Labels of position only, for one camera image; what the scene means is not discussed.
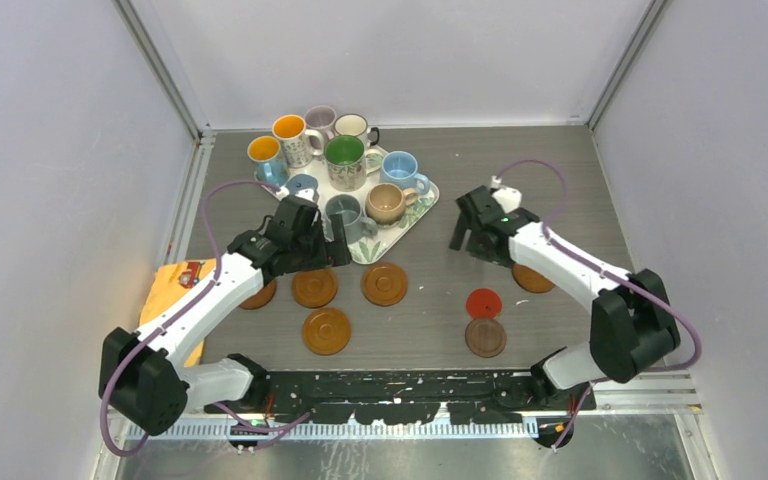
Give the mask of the brown wooden ringed coaster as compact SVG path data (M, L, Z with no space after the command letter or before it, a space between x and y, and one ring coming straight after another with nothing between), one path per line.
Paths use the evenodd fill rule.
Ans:
M400 303L407 294L408 286L406 272L389 262L370 265L361 279L361 291L366 300L382 307Z

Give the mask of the blue round coaster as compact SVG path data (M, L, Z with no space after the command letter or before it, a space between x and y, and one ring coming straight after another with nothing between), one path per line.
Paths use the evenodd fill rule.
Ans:
M292 176L285 184L290 195L298 196L317 203L319 201L319 182L309 174Z

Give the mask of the red round coaster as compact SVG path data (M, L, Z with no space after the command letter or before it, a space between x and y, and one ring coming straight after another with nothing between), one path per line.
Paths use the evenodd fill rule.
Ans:
M472 319L494 319L503 309L500 296L492 289L478 288L471 292L465 302L465 310Z

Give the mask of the dark walnut wooden coaster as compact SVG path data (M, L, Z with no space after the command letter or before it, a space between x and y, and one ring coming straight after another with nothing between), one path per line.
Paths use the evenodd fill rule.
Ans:
M506 347L504 327L492 318L476 318L469 322L464 333L467 348L482 358L493 358Z

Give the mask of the yellow printed cloth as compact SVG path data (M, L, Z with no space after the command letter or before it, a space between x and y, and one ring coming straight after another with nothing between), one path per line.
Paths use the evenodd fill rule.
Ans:
M152 321L179 301L215 268L214 259L188 260L161 266L141 309L139 325Z

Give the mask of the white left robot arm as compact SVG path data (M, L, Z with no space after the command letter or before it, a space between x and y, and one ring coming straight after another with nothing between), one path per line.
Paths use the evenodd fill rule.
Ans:
M150 436L186 411L231 401L244 413L267 399L265 372L230 355L189 367L191 352L233 310L274 279L351 261L341 215L324 216L310 200L282 199L264 227L235 237L208 276L134 332L116 328L102 346L99 395Z

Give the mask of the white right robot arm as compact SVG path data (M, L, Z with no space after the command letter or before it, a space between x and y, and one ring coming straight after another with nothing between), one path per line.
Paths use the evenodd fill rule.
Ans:
M588 340L564 347L531 368L531 395L556 409L571 388L609 379L626 383L681 344L659 275L631 273L603 262L553 232L536 214L480 186L456 200L459 216L449 244L472 257L527 267L560 288L590 315Z

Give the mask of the brown coaster under left arm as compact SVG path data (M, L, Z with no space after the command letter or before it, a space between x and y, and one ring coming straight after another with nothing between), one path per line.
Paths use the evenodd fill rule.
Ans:
M256 294L243 301L239 307L243 310L257 310L266 306L273 298L277 290L277 280L273 279Z

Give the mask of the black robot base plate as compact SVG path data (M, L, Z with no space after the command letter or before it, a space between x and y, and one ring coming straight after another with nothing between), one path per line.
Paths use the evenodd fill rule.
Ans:
M527 412L570 412L586 387L551 392L527 370L285 370L256 377L238 414L279 422L309 414L316 424L427 424L445 413L455 425L515 423Z

